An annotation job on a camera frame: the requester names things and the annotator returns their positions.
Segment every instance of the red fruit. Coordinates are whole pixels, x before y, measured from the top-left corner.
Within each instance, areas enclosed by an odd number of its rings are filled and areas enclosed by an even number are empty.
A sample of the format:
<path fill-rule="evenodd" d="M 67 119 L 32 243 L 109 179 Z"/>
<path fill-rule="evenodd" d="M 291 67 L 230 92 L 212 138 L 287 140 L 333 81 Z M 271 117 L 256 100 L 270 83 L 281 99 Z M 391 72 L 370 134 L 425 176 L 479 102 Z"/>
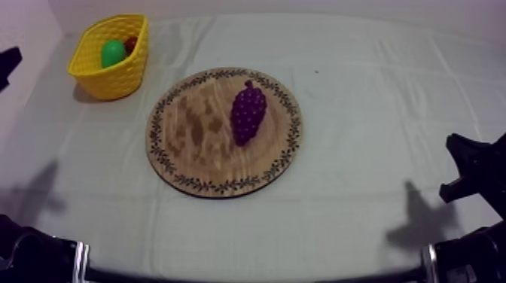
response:
<path fill-rule="evenodd" d="M 240 147 L 257 135 L 267 109 L 267 100 L 262 91 L 254 88 L 251 81 L 244 84 L 246 89 L 237 94 L 230 114 L 233 139 Z"/>
<path fill-rule="evenodd" d="M 133 49 L 136 47 L 136 44 L 137 44 L 137 38 L 136 37 L 131 37 L 131 38 L 128 38 L 124 43 L 123 45 L 125 46 L 125 50 L 127 51 L 126 54 L 127 55 L 130 55 L 132 54 L 133 52 Z"/>

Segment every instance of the yellow basket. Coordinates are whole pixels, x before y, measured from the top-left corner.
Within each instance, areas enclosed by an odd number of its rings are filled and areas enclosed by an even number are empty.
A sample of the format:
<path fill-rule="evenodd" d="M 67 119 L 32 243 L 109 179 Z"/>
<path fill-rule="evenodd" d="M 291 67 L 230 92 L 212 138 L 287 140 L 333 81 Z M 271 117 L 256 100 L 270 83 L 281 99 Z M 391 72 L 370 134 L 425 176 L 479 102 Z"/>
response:
<path fill-rule="evenodd" d="M 132 54 L 116 65 L 102 68 L 102 46 L 109 40 L 125 42 L 136 36 Z M 149 51 L 148 20 L 139 14 L 122 14 L 88 28 L 70 61 L 68 72 L 91 95 L 101 100 L 133 93 L 142 82 Z"/>

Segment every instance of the round wooden board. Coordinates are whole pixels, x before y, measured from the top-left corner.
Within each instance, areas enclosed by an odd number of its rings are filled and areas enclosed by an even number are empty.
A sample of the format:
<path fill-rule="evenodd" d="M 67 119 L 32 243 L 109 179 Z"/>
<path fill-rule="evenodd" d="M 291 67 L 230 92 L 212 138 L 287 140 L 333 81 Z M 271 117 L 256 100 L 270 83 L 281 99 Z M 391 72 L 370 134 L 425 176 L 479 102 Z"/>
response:
<path fill-rule="evenodd" d="M 232 102 L 252 81 L 267 98 L 257 135 L 236 146 Z M 243 68 L 214 68 L 173 86 L 155 105 L 146 129 L 148 159 L 183 193 L 223 199 L 252 193 L 290 165 L 302 138 L 297 101 L 276 79 Z"/>

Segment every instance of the white wall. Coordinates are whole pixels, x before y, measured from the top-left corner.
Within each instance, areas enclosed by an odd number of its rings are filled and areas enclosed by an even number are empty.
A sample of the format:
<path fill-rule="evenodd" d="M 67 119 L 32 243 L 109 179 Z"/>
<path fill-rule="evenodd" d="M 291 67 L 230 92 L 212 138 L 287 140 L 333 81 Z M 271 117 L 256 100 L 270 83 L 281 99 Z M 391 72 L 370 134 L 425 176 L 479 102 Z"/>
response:
<path fill-rule="evenodd" d="M 322 13 L 413 23 L 506 41 L 506 0 L 50 0 L 65 33 L 119 13 L 151 19 L 237 13 Z"/>
<path fill-rule="evenodd" d="M 0 0 L 0 51 L 18 46 L 23 56 L 0 93 L 0 151 L 61 37 L 47 0 Z"/>

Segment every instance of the white tablecloth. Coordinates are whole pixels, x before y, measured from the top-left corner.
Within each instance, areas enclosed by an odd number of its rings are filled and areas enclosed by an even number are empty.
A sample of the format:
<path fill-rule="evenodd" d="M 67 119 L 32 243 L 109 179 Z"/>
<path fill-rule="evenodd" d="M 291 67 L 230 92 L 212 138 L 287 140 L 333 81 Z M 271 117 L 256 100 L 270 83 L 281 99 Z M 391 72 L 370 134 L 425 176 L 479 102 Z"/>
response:
<path fill-rule="evenodd" d="M 151 23 L 145 80 L 94 103 L 64 38 L 0 157 L 0 212 L 87 242 L 97 266 L 208 280 L 339 278 L 419 262 L 429 242 L 498 221 L 478 196 L 444 205 L 452 132 L 506 131 L 506 48 L 347 17 L 249 14 Z M 287 86 L 303 144 L 277 181 L 230 200 L 161 181 L 146 120 L 176 81 L 244 67 Z"/>

